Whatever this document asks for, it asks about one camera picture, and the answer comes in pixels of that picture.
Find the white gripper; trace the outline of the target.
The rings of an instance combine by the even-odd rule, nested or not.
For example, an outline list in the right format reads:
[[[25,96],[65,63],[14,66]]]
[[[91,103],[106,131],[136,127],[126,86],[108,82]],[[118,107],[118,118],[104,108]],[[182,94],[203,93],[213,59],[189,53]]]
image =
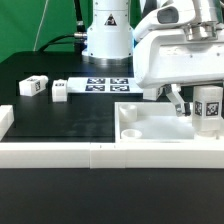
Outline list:
[[[177,116],[185,114],[178,84],[224,79],[224,30],[218,39],[190,42],[182,29],[156,30],[141,40],[133,52],[133,71],[141,88],[165,86],[165,95]]]

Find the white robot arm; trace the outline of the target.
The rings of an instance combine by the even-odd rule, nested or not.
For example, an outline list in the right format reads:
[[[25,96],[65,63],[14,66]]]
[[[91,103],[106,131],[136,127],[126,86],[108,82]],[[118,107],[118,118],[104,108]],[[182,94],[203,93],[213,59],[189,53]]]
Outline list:
[[[130,0],[93,0],[83,58],[99,64],[131,60],[145,99],[164,93],[177,114],[187,115],[183,86],[224,81],[220,0],[140,0],[140,6],[142,19],[131,27]]]

